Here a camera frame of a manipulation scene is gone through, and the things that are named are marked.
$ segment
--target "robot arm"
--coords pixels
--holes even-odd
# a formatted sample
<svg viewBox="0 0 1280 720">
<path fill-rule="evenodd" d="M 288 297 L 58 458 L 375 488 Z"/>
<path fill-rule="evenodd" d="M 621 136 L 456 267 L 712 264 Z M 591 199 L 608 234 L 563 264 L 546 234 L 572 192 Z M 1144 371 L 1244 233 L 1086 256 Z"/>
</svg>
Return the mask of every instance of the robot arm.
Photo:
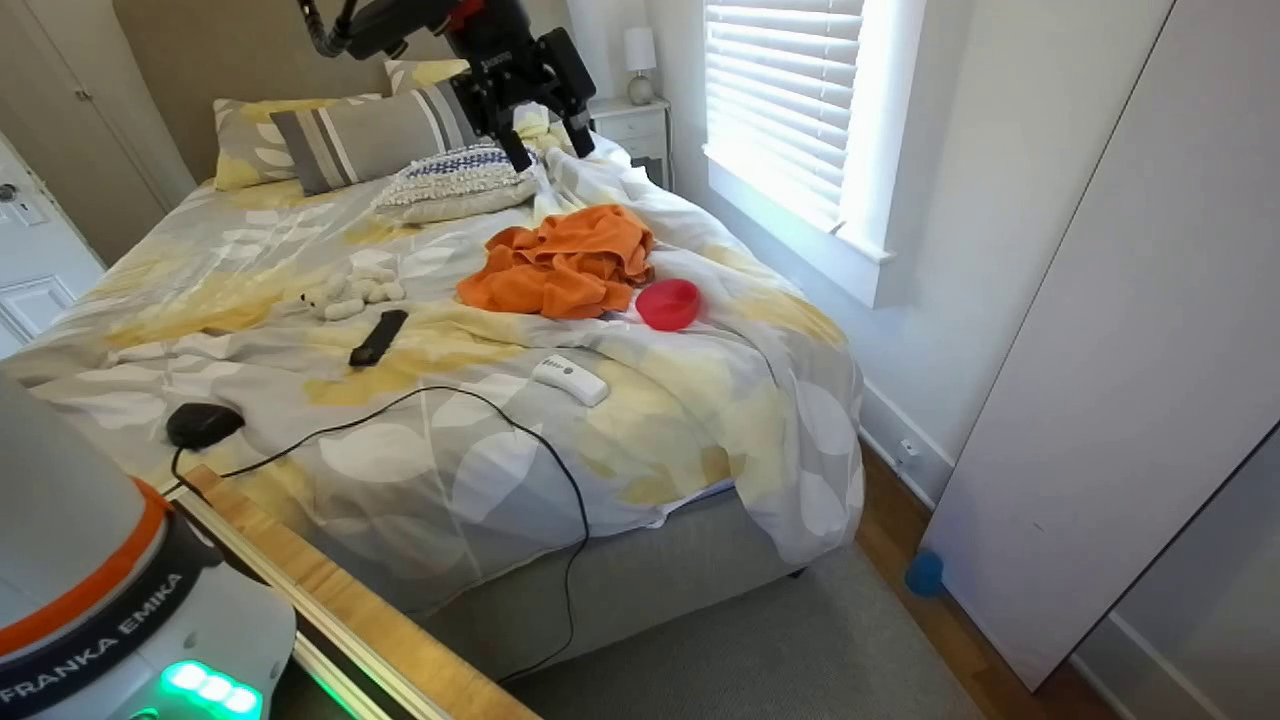
<svg viewBox="0 0 1280 720">
<path fill-rule="evenodd" d="M 472 128 L 492 136 L 517 167 L 529 167 L 529 152 L 513 130 L 513 108 L 526 98 L 550 105 L 580 156 L 591 152 L 590 98 L 598 83 L 575 55 L 563 28 L 534 38 L 519 0 L 344 0 L 342 15 L 325 32 L 318 0 L 299 0 L 309 35 L 321 55 L 400 55 L 404 35 L 428 28 L 450 38 L 469 73 L 453 81 Z"/>
</svg>

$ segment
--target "blue object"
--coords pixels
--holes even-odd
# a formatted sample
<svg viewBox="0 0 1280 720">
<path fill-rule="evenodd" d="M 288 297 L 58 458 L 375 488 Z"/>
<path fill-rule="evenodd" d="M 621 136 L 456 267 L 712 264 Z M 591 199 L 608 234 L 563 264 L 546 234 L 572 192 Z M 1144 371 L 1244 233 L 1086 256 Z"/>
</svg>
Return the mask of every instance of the blue object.
<svg viewBox="0 0 1280 720">
<path fill-rule="evenodd" d="M 925 601 L 949 590 L 949 587 L 943 587 L 943 560 L 941 560 L 934 546 L 920 546 L 920 552 L 913 554 L 913 564 L 908 564 L 908 587 L 913 587 L 913 595 L 925 595 Z"/>
</svg>

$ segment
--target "black remote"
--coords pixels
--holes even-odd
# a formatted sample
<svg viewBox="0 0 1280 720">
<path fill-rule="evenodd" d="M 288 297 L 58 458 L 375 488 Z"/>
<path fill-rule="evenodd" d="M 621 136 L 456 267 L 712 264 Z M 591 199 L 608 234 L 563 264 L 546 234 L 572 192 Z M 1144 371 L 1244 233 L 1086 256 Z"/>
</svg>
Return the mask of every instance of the black remote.
<svg viewBox="0 0 1280 720">
<path fill-rule="evenodd" d="M 375 327 L 366 335 L 360 349 L 354 349 L 354 368 L 373 368 L 383 359 L 383 351 L 397 344 L 400 327 L 404 327 L 407 310 L 394 309 L 375 320 Z"/>
</svg>

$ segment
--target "orange cloth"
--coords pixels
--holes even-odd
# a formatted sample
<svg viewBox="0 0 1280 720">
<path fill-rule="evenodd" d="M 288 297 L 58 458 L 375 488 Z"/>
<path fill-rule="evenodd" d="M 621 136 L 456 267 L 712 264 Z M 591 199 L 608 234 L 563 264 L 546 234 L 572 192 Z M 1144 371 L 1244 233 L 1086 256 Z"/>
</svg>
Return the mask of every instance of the orange cloth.
<svg viewBox="0 0 1280 720">
<path fill-rule="evenodd" d="M 540 226 L 506 226 L 488 264 L 456 297 L 492 310 L 591 320 L 625 310 L 645 283 L 653 233 L 621 203 L 553 214 Z"/>
</svg>

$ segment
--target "wooden floor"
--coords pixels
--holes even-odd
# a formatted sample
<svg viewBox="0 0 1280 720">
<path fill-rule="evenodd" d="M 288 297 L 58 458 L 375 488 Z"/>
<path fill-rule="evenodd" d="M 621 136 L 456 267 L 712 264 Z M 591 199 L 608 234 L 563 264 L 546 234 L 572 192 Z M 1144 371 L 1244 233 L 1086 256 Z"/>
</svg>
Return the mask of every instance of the wooden floor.
<svg viewBox="0 0 1280 720">
<path fill-rule="evenodd" d="M 1012 720 L 1113 720 L 1118 713 L 1095 696 L 1086 677 L 1063 664 L 1043 678 L 1041 693 L 1030 693 L 995 648 L 978 632 L 978 625 L 954 601 L 916 601 L 905 587 L 908 560 L 929 524 L 929 509 L 908 492 L 908 484 L 867 447 L 867 512 L 859 524 L 859 544 L 908 604 L 925 635 L 954 664 L 959 684 L 987 714 Z"/>
</svg>

